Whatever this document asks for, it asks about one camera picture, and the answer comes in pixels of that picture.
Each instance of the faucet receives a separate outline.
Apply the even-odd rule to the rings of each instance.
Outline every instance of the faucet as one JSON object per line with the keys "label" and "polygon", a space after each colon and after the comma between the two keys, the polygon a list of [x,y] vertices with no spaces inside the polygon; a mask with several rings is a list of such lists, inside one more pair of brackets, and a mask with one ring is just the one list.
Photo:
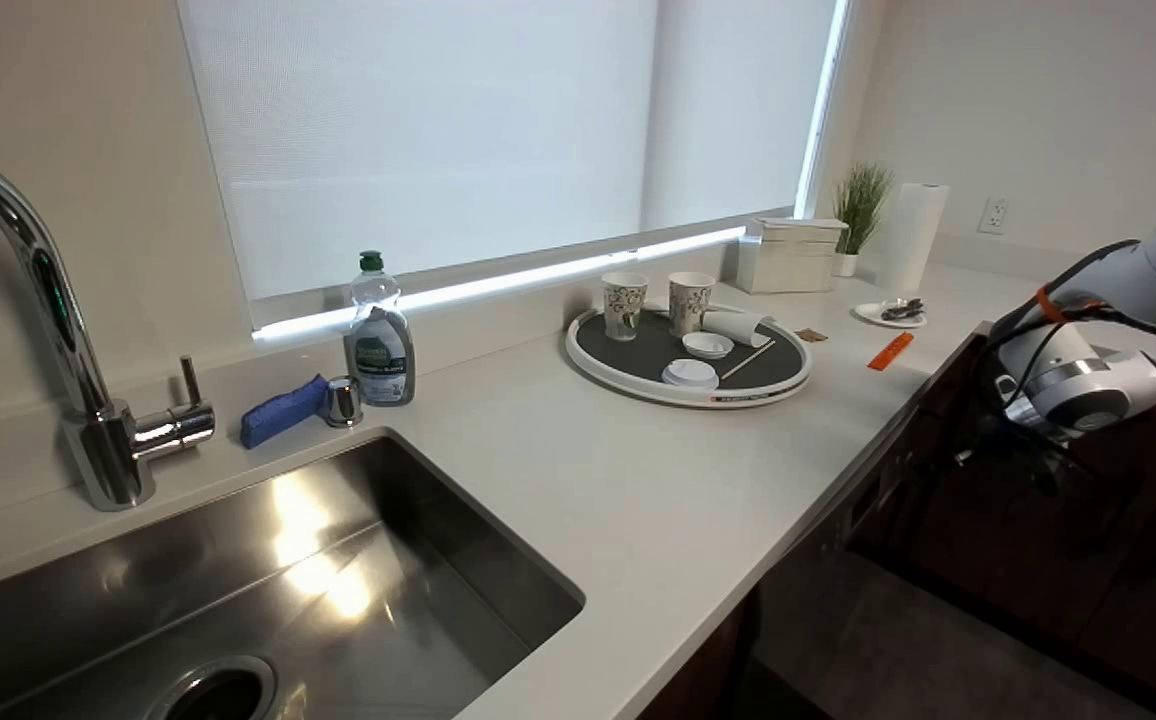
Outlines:
{"label": "faucet", "polygon": [[63,368],[58,437],[89,499],[108,513],[143,506],[156,490],[149,459],[184,451],[214,432],[214,413],[204,406],[189,357],[180,362],[189,409],[135,425],[133,409],[105,390],[78,306],[38,213],[4,177],[0,231],[10,242],[47,317],[44,328]]}

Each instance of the round tray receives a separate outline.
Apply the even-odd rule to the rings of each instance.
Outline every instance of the round tray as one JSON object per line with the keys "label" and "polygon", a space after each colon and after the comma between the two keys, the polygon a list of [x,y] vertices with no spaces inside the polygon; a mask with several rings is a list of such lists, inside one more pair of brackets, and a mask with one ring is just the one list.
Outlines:
{"label": "round tray", "polygon": [[719,377],[749,362],[731,380],[719,380],[719,390],[689,390],[658,380],[664,363],[689,357],[668,317],[658,311],[640,317],[640,336],[631,344],[607,342],[605,317],[582,311],[567,325],[562,352],[595,386],[607,386],[640,401],[678,409],[754,409],[800,394],[812,372],[812,352],[800,336],[791,336],[779,325],[761,325],[761,332],[773,336],[773,348],[761,352],[754,362],[749,362],[754,348],[742,344],[737,344],[731,357],[713,362]]}

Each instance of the kitchen sink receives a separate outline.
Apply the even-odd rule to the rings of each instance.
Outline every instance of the kitchen sink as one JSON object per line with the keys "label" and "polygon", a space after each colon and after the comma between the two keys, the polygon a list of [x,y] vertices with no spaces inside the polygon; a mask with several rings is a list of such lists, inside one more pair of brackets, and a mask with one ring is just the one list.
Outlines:
{"label": "kitchen sink", "polygon": [[0,579],[0,718],[457,718],[578,610],[380,437]]}

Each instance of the white roller blind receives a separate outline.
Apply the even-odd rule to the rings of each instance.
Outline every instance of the white roller blind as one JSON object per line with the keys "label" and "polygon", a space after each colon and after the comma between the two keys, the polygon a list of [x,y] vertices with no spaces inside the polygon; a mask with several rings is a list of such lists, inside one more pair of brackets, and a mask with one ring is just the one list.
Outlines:
{"label": "white roller blind", "polygon": [[830,0],[664,0],[645,224],[791,203]]}
{"label": "white roller blind", "polygon": [[180,0],[248,296],[640,227],[656,0]]}

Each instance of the dish soap bottle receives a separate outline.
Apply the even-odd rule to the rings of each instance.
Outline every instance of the dish soap bottle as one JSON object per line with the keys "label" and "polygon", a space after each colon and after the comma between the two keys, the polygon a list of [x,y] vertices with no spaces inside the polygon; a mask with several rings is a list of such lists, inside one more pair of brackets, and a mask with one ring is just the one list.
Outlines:
{"label": "dish soap bottle", "polygon": [[382,277],[382,258],[359,258],[359,282],[350,290],[355,319],[345,332],[345,363],[364,406],[412,406],[417,398],[417,348],[400,317],[400,290]]}

